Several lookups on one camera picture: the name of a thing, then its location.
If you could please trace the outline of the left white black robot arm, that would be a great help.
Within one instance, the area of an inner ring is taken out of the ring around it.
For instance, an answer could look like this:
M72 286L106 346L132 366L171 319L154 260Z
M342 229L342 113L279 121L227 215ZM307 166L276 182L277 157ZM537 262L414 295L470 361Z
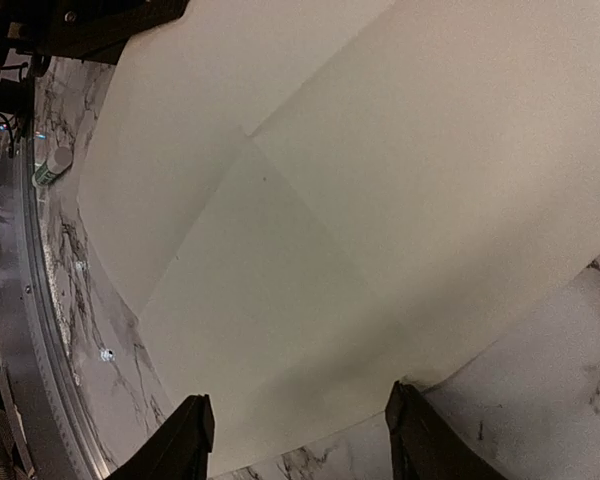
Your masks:
M53 57L115 64L126 42L181 18L186 1L0 1L0 74L10 51L31 57L40 77ZM0 78L0 113L16 114L25 87Z

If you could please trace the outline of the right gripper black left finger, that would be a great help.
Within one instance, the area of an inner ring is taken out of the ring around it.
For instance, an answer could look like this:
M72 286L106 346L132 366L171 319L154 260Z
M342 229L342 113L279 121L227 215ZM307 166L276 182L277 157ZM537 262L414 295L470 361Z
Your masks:
M205 480L214 443L208 395L189 395L110 480Z

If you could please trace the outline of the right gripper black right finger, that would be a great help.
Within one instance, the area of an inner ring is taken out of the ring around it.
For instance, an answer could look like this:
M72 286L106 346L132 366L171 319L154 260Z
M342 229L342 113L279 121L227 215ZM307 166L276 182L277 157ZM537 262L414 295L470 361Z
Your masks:
M420 391L395 382L385 408L395 479L502 479L445 422Z

